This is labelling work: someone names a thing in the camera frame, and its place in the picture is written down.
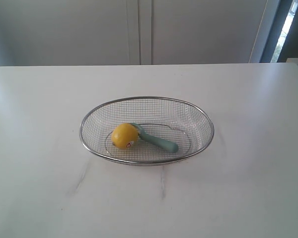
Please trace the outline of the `yellow lemon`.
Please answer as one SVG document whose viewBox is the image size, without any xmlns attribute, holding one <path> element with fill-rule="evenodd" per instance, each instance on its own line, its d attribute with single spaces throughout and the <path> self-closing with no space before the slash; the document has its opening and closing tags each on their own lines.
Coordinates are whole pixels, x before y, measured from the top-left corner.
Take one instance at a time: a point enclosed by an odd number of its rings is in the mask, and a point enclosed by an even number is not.
<svg viewBox="0 0 298 238">
<path fill-rule="evenodd" d="M 138 131 L 130 123 L 118 125 L 111 134 L 111 141 L 119 149 L 126 149 L 137 141 Z"/>
</svg>

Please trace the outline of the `teal handled peeler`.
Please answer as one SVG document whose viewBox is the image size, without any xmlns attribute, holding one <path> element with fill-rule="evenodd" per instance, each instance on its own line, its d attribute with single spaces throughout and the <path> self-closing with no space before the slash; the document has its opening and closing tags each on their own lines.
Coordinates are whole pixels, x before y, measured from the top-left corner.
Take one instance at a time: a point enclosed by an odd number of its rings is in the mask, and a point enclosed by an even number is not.
<svg viewBox="0 0 298 238">
<path fill-rule="evenodd" d="M 143 129 L 143 127 L 140 126 L 139 124 L 131 123 L 131 125 L 139 131 L 139 137 L 143 141 L 148 142 L 152 145 L 155 145 L 170 153 L 178 152 L 179 147 L 176 143 L 147 134 Z"/>
</svg>

